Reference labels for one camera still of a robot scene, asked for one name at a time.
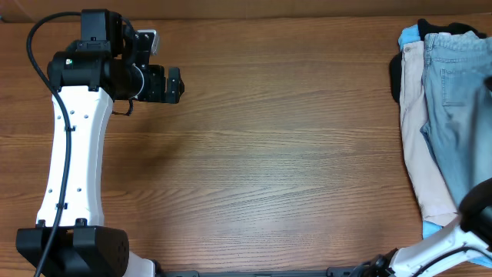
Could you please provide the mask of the light blue denim shorts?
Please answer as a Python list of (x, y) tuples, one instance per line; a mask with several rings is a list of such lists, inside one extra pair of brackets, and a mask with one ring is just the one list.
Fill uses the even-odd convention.
[(491, 177), (491, 40), (473, 32), (430, 33), (422, 81), (428, 120), (421, 131), (455, 204)]

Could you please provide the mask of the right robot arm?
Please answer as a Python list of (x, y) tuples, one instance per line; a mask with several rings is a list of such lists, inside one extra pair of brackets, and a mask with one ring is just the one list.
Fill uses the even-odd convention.
[(491, 259), (491, 180), (473, 187), (459, 216), (423, 241), (357, 266), (352, 276), (435, 276), (462, 262)]

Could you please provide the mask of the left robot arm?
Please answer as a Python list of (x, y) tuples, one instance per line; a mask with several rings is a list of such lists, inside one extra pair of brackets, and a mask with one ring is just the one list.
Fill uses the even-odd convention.
[(136, 30), (106, 9), (78, 17), (80, 39), (38, 71), (52, 93), (52, 156), (35, 226), (19, 229), (15, 245), (39, 276), (161, 276), (158, 262), (130, 250), (125, 231), (105, 225), (105, 132), (116, 101), (176, 104), (185, 85), (178, 68), (149, 62), (158, 51), (155, 30)]

